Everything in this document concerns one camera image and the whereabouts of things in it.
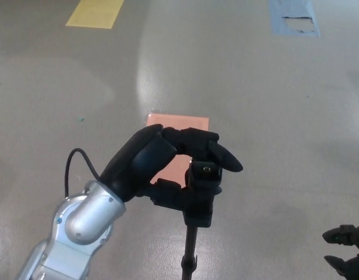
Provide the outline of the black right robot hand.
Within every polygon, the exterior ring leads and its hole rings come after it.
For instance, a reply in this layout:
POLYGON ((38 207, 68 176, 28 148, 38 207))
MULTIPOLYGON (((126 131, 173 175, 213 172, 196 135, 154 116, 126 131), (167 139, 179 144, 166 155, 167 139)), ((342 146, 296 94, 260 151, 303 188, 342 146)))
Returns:
MULTIPOLYGON (((359 226, 340 225, 326 231, 322 237, 329 244, 356 246, 359 249, 359 226)), ((359 279, 359 254, 347 261, 332 255, 326 255, 324 259, 340 276, 346 279, 359 279)))

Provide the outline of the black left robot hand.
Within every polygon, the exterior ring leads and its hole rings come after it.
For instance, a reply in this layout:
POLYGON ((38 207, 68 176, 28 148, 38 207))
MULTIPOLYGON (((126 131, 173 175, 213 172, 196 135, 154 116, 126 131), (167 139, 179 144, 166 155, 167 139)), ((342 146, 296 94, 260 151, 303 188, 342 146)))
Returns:
POLYGON ((117 152, 100 175, 100 182, 123 202, 148 196, 158 206, 184 211, 221 192, 223 170, 243 170, 240 161, 218 140, 217 133, 201 129, 150 125, 136 132, 117 152), (152 183, 178 155, 191 157, 185 187, 162 178, 152 183))

